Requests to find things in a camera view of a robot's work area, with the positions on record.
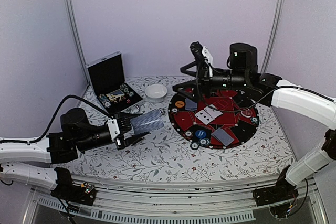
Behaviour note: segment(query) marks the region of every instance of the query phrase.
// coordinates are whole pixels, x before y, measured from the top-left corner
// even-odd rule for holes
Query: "open case lid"
[[[121,52],[119,51],[95,60],[86,67],[96,95],[114,91],[125,82]]]

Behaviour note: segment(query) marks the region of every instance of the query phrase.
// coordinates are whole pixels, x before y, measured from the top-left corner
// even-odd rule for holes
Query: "metal bar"
[[[232,179],[226,181],[208,181],[208,182],[178,182],[178,183],[155,183],[155,182],[142,182],[142,181],[130,181],[123,179],[104,179],[92,176],[82,176],[73,174],[73,180],[77,180],[78,183],[90,182],[94,184],[100,184],[102,188],[107,187],[122,187],[125,189],[139,189],[139,190],[203,190],[209,189],[212,190],[215,188],[227,188],[232,189],[232,187],[240,186],[245,188],[246,185],[256,185],[256,186],[267,186],[267,184],[274,184],[279,177],[278,174],[260,176],[255,178],[246,178],[246,179]]]
[[[309,197],[313,208],[316,223],[329,224],[320,193],[316,192],[310,195]]]
[[[22,219],[22,224],[32,224],[34,214],[37,207],[37,199],[39,197],[39,193],[35,191],[35,188],[31,188],[28,194],[28,203],[26,207],[25,214]]]
[[[315,194],[317,192],[316,184],[314,184],[313,179],[309,180],[309,195]],[[189,202],[180,202],[180,195],[171,195],[172,198],[175,197],[175,202],[167,202],[165,196],[157,194],[156,196],[150,196],[150,192],[146,193],[134,193],[133,197],[131,194],[124,195],[124,199],[120,192],[115,190],[100,192],[99,188],[96,201],[93,207],[81,206],[83,212],[112,212],[117,215],[136,215],[136,216],[147,216],[150,218],[166,217],[166,218],[176,218],[177,216],[186,217],[213,217],[221,214],[234,214],[243,212],[246,210],[257,210],[261,208],[268,208],[272,206],[277,206],[288,202],[285,200],[283,202],[278,202],[271,205],[256,206],[255,200],[252,198],[252,192],[254,188],[250,190],[242,191],[228,191],[217,196],[214,192],[213,195],[208,194],[203,197],[188,198]],[[306,183],[301,183],[298,186],[299,198],[305,196]],[[49,199],[48,201],[55,201],[55,198],[49,196],[48,192],[40,191],[41,197]],[[48,207],[53,207],[55,204],[44,204]]]
[[[83,53],[83,48],[82,48],[80,38],[79,38],[79,33],[78,33],[78,29],[77,29],[75,14],[73,12],[74,7],[72,5],[72,0],[64,0],[64,2],[65,2],[65,7],[66,7],[66,10],[67,10],[67,14],[68,14],[69,22],[70,22],[70,28],[71,28],[73,40],[75,42],[75,46],[76,46],[76,50],[77,50],[77,54],[78,54],[78,58],[79,58],[79,63],[80,63],[82,72],[84,74],[86,83],[89,84],[89,73],[88,73],[88,70],[86,68],[86,61],[85,61],[85,57],[84,57],[84,53]]]
[[[39,198],[39,204],[50,207],[56,210],[64,211],[61,204],[58,201],[48,195],[42,195]],[[88,207],[81,206],[79,212],[74,215],[83,216],[85,218],[95,219],[95,220],[103,220],[113,223],[152,223],[152,224],[168,224],[168,223],[224,223],[222,220],[226,219],[225,223],[241,223],[245,221],[255,220],[253,211],[251,209],[243,209],[240,211],[232,212],[232,213],[223,213],[218,212],[215,215],[180,215],[179,212],[172,213],[171,215],[142,215],[137,214],[136,212],[114,212],[110,209],[105,209],[103,206],[99,207]]]
[[[282,12],[282,7],[284,5],[284,1],[285,0],[277,0],[274,19],[273,19],[273,25],[272,25],[271,33],[270,33],[269,40],[268,40],[268,45],[267,45],[267,49],[266,49],[266,53],[265,53],[264,62],[262,63],[262,67],[261,67],[261,71],[260,71],[261,73],[265,73],[267,71],[267,68],[268,68],[268,65],[269,65],[269,62],[270,62],[270,58],[271,58],[271,54],[272,54],[272,51],[273,51],[273,47],[274,47],[274,43],[275,43],[277,31],[278,31],[278,26],[279,26],[279,22],[280,22],[280,17],[281,17],[281,12]]]

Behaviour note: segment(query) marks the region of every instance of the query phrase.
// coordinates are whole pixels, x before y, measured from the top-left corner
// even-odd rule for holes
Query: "playing card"
[[[185,99],[185,110],[194,111],[197,110],[197,102],[193,102],[190,99]]]
[[[211,135],[218,139],[224,146],[229,146],[234,141],[222,128],[216,129]]]
[[[132,118],[130,121],[135,135],[164,127],[159,110],[152,110],[146,114]]]
[[[208,125],[214,120],[214,118],[211,115],[209,115],[205,110],[198,111],[195,114],[195,117],[197,117],[205,125]]]
[[[216,109],[216,107],[213,104],[211,104],[209,107],[205,107],[204,110],[214,119],[219,117],[220,115],[223,115],[221,111],[213,110],[210,107],[214,107]]]

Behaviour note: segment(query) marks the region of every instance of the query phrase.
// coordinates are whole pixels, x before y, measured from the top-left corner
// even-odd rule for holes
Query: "black bracket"
[[[322,150],[326,151],[330,158],[336,160],[336,131],[328,130],[325,133],[325,139]]]
[[[50,195],[65,201],[75,202],[92,206],[96,198],[96,190],[87,186],[76,186],[72,183],[70,171],[65,168],[56,167],[57,186]]]
[[[67,163],[78,158],[77,149],[74,141],[64,139],[63,133],[50,133],[49,147],[52,164]]]
[[[255,198],[257,206],[273,204],[299,196],[296,187],[286,181],[286,172],[289,167],[290,165],[282,170],[275,186],[255,189],[253,191],[253,198]]]

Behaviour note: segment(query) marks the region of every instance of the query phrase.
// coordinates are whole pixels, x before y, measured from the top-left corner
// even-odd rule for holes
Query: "purple wall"
[[[86,86],[64,0],[0,3],[0,137],[39,136],[60,100]],[[62,112],[76,102],[65,105]],[[52,130],[59,129],[57,118]],[[21,222],[28,191],[0,185],[0,223]]]
[[[87,62],[114,51],[126,76],[180,75],[193,41],[225,67],[229,45],[247,42],[263,57],[276,0],[73,0]]]
[[[285,0],[267,72],[336,98],[336,0]],[[277,110],[298,158],[323,139],[326,128],[298,114]],[[315,176],[330,223],[335,223],[336,165]]]

